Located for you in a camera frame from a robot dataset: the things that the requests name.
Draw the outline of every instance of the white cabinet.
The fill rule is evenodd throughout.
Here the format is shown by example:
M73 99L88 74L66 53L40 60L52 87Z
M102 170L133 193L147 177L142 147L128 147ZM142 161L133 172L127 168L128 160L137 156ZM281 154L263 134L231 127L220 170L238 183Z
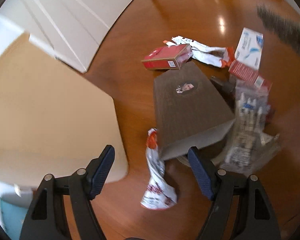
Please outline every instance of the white cabinet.
M103 38L132 0L6 0L0 15L30 41L84 73Z

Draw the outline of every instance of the red cigarette pack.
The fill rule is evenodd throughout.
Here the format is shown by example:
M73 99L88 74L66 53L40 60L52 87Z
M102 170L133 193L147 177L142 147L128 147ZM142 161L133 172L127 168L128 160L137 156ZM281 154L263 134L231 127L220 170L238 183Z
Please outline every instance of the red cigarette pack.
M142 60L146 69L180 69L193 55L190 44L156 48Z
M229 73L239 79L254 84L257 88L260 88L262 86L266 87L268 91L270 91L272 87L272 82L261 77L257 70L254 70L237 60L234 60L234 62L232 62L229 68Z

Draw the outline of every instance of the crumpled snack wrapper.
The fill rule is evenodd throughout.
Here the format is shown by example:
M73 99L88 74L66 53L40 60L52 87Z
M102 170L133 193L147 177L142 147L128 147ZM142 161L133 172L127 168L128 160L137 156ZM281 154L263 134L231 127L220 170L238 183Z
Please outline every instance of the crumpled snack wrapper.
M171 41L164 41L164 43L168 46L187 43L190 44L193 52L192 57L202 63L224 68L230 67L231 63L234 61L234 50L232 47L209 47L197 41L181 36L173 37L172 40L174 43Z
M142 197L141 205L152 210L167 209L177 203L177 195L174 188L163 179L165 167L158 155L156 129L152 128L148 131L146 146L146 158L151 178Z

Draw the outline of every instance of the round table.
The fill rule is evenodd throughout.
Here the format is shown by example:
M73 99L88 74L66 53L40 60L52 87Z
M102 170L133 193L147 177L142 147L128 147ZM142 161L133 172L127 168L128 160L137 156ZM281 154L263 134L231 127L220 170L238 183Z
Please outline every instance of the round table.
M244 27L264 34L260 73L273 81L269 100L276 109L266 132L279 132L282 146L256 174L272 202L282 237L300 223L300 58L263 27L256 14L257 3L300 21L285 0L133 0L107 34L84 77L113 97L130 165L127 177L106 184L92 202L108 240L197 237L211 202L201 194L191 169L178 160L166 162L165 177L176 188L177 205L165 211L140 205L149 181L147 131L156 126L153 80L162 73L146 70L141 60L164 46L162 41L178 35L209 46L236 48ZM228 77L227 69L195 63L208 77ZM224 237L229 234L230 226Z

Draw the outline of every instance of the brown cardboard box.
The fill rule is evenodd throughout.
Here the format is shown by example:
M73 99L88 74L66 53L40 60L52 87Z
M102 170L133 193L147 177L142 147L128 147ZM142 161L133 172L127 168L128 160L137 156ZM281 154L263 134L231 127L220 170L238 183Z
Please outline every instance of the brown cardboard box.
M37 187L43 176L86 167L107 144L107 182L128 172L114 103L22 34L0 56L0 180Z
M155 78L154 107L163 160L220 141L234 122L226 102L192 61Z

